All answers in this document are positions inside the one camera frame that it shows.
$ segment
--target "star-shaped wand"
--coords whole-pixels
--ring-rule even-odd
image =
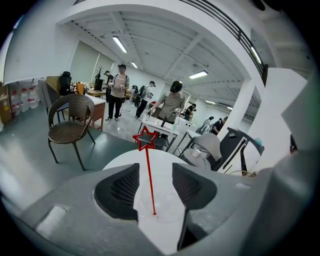
[[[141,140],[138,139],[139,137],[142,137],[144,135],[144,132],[146,132],[147,135],[151,135],[153,136],[151,141],[150,141],[150,144],[149,145],[148,143],[144,146],[142,146],[141,144]],[[151,190],[151,199],[152,199],[152,206],[153,206],[153,215],[156,215],[156,208],[155,208],[155,200],[154,200],[154,189],[153,189],[153,186],[152,186],[152,178],[151,178],[151,170],[150,170],[150,161],[149,161],[149,152],[148,152],[148,149],[153,149],[155,150],[156,149],[156,146],[155,146],[155,138],[158,136],[158,133],[156,132],[149,132],[147,127],[144,126],[143,129],[142,129],[142,132],[140,134],[136,134],[136,135],[133,135],[132,137],[137,141],[139,142],[139,151],[141,150],[144,150],[145,149],[145,155],[146,155],[146,163],[148,165],[148,173],[149,173],[149,181],[150,181],[150,190]]]

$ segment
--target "brown woven chair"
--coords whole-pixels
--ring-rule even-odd
[[[69,121],[61,122],[54,125],[54,115],[56,111],[64,104],[69,103]],[[57,100],[49,109],[48,121],[49,121],[49,133],[48,133],[48,144],[53,154],[54,160],[58,163],[54,151],[51,148],[50,143],[58,144],[70,144],[72,143],[76,155],[79,159],[81,167],[85,170],[82,164],[79,151],[76,145],[76,141],[81,140],[86,133],[89,134],[93,143],[96,144],[94,138],[91,136],[88,126],[93,118],[95,104],[87,96],[81,94],[70,94]],[[75,118],[80,118],[83,123],[75,121]]]

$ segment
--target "balcony railing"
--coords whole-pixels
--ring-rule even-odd
[[[254,45],[252,44],[250,39],[247,37],[247,35],[228,15],[226,15],[222,10],[220,10],[219,8],[217,8],[212,3],[206,0],[179,0],[179,1],[199,9],[200,11],[206,13],[207,15],[215,19],[222,26],[224,26],[243,46],[243,48],[251,57],[254,65],[258,69],[260,76],[263,77],[265,66],[261,57],[259,56],[258,52],[255,50]]]

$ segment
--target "fluorescent light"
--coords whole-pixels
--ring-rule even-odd
[[[260,60],[260,58],[259,58],[259,56],[258,56],[258,53],[256,52],[255,48],[253,48],[253,46],[251,46],[251,50],[253,51],[253,53],[254,53],[256,59],[258,60],[258,62],[259,62],[260,64],[262,64],[262,63],[261,63],[261,60]]]
[[[112,38],[113,38],[113,40],[116,42],[116,44],[121,48],[121,50],[122,50],[124,53],[127,53],[127,50],[126,50],[126,48],[124,47],[124,45],[122,44],[122,42],[120,41],[119,37],[113,36]]]
[[[189,78],[195,79],[195,78],[200,78],[200,77],[204,77],[204,76],[207,76],[207,75],[208,75],[208,73],[203,70],[203,71],[201,71],[199,73],[196,73],[196,74],[193,74],[193,75],[189,76]]]
[[[210,103],[210,104],[214,104],[214,105],[216,104],[215,102],[212,102],[212,101],[209,101],[209,100],[206,100],[205,102],[206,103]]]
[[[137,65],[133,62],[133,61],[131,61],[131,64],[137,69],[138,67],[137,67]]]

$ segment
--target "white pillar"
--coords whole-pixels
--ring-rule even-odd
[[[238,98],[233,106],[233,109],[225,122],[224,126],[222,127],[221,131],[218,133],[217,137],[220,141],[227,135],[228,129],[230,128],[237,128],[244,117],[247,108],[249,106],[252,94],[254,93],[255,83],[252,80],[244,81]]]

